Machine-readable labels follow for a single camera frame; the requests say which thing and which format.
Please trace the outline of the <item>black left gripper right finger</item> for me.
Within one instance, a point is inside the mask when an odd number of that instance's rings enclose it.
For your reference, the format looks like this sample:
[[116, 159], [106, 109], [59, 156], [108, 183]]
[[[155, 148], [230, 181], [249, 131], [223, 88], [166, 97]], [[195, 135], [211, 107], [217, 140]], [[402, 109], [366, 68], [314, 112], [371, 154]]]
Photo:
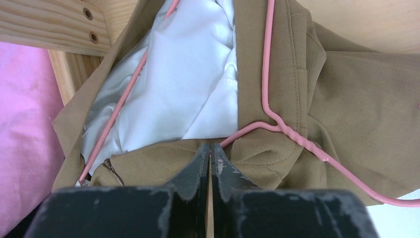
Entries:
[[375, 238], [365, 206], [344, 190], [263, 190], [223, 148], [211, 147], [214, 235], [217, 238]]

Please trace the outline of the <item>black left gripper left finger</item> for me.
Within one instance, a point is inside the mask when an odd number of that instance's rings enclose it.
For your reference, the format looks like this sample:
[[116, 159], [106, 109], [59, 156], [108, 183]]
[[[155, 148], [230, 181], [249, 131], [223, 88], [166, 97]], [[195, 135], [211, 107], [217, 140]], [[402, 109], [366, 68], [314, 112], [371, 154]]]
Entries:
[[210, 146], [161, 186], [69, 187], [40, 206], [27, 238], [204, 238]]

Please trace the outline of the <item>tan brown pleated skirt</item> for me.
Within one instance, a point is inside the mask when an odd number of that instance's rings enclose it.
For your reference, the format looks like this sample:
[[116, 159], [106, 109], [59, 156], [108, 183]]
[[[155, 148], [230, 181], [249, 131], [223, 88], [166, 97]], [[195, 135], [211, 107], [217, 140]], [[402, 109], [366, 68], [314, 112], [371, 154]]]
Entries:
[[420, 57], [315, 23], [294, 0], [140, 0], [54, 121], [53, 190], [162, 185], [203, 143], [263, 189], [419, 207]]

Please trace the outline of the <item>pink garment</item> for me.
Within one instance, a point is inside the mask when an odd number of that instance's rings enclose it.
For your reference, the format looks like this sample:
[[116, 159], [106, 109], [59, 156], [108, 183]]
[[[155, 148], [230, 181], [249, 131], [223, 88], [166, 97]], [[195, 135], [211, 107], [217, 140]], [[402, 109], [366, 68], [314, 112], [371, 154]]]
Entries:
[[63, 108], [48, 51], [0, 45], [0, 235], [51, 192], [64, 154], [53, 129]]

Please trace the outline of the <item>wooden clothes rack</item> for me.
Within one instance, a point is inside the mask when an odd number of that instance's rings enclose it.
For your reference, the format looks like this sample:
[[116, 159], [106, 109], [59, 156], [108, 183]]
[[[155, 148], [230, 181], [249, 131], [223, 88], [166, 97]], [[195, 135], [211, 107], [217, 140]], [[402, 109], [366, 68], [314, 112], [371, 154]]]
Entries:
[[[315, 22], [359, 45], [420, 51], [417, 0], [303, 0]], [[99, 66], [126, 26], [134, 0], [3, 0], [2, 42], [44, 48], [64, 104]]]

